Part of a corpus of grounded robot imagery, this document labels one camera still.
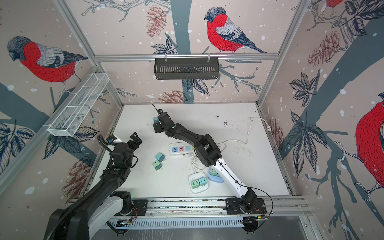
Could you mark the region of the teal plug adapter cluster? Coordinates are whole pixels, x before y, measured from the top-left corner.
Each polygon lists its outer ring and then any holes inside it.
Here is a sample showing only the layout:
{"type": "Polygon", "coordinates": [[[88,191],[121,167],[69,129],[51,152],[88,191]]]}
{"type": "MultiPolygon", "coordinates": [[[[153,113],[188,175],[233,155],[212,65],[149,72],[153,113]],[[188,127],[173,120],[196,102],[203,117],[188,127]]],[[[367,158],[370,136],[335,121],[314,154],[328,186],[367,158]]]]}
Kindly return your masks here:
{"type": "Polygon", "coordinates": [[[208,183],[207,178],[201,178],[199,179],[200,186],[205,186],[208,183]]]}
{"type": "Polygon", "coordinates": [[[165,159],[165,156],[162,153],[157,153],[155,158],[161,163],[165,159]]]}

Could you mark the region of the white multicolour power strip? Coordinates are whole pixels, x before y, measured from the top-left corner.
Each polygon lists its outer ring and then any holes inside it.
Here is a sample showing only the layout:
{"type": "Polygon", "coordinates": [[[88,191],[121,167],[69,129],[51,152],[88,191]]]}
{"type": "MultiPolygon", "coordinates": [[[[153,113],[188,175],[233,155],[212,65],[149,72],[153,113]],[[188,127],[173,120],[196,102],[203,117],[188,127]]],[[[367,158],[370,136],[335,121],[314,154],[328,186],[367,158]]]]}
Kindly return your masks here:
{"type": "Polygon", "coordinates": [[[186,142],[171,143],[170,144],[170,155],[192,155],[194,154],[194,147],[186,142]]]}

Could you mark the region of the blue square socket cube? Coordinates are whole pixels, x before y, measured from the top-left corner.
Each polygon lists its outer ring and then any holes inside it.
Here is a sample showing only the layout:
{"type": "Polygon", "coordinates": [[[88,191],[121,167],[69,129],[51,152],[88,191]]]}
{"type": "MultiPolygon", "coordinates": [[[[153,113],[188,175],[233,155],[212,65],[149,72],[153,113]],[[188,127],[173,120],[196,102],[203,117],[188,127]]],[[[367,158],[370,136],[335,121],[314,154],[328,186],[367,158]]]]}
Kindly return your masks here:
{"type": "Polygon", "coordinates": [[[219,174],[217,176],[211,176],[210,174],[208,174],[208,178],[212,182],[216,182],[216,183],[223,183],[224,182],[223,178],[221,178],[221,176],[219,174]]]}

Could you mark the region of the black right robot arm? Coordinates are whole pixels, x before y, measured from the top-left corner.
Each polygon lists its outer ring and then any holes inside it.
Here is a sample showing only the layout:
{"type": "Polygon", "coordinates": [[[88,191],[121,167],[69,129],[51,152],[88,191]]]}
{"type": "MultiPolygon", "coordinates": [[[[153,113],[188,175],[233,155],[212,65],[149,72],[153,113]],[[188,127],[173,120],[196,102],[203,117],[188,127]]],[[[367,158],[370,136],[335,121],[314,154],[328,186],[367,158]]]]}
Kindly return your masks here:
{"type": "Polygon", "coordinates": [[[169,138],[182,140],[192,145],[200,162],[206,167],[213,168],[225,183],[231,186],[239,202],[239,212],[256,214],[256,212],[262,211],[258,207],[257,194],[233,173],[224,161],[218,145],[209,134],[203,136],[189,131],[183,125],[174,123],[168,113],[162,109],[157,110],[157,113],[158,121],[153,123],[155,132],[165,133],[169,138]]]}

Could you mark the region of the green plug adapter low cluster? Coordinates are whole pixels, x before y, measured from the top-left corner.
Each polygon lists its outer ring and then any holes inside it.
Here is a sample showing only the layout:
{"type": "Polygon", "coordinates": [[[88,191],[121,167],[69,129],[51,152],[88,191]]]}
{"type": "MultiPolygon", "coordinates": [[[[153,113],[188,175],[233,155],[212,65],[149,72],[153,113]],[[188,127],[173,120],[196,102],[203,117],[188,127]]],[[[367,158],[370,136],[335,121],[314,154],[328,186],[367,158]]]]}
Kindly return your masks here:
{"type": "Polygon", "coordinates": [[[152,165],[153,165],[153,167],[154,167],[154,169],[155,169],[156,171],[160,170],[160,169],[163,167],[162,163],[159,162],[158,160],[154,161],[154,162],[152,163],[152,165]]]}

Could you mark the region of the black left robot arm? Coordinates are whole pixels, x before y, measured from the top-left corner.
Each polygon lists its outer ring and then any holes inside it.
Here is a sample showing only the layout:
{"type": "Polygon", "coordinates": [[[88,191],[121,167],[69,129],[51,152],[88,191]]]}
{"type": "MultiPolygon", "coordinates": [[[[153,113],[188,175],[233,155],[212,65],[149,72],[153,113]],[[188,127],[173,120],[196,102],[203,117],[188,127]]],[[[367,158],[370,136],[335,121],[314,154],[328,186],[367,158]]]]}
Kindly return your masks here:
{"type": "Polygon", "coordinates": [[[132,211],[131,194],[118,188],[135,167],[134,152],[142,140],[136,132],[128,142],[121,142],[114,135],[107,139],[98,135],[97,139],[110,156],[100,181],[74,204],[51,214],[45,240],[90,240],[115,214],[132,211]]]}

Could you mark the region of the white square socket cube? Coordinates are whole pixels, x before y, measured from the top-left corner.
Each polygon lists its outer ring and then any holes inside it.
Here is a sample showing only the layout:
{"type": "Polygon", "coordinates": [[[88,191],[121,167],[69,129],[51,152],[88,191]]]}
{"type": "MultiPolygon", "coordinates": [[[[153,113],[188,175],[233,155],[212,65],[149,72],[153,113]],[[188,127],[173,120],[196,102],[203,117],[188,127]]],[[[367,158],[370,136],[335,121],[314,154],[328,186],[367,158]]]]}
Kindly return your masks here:
{"type": "Polygon", "coordinates": [[[204,172],[197,172],[189,176],[189,186],[194,194],[204,192],[208,189],[208,179],[204,172]]]}

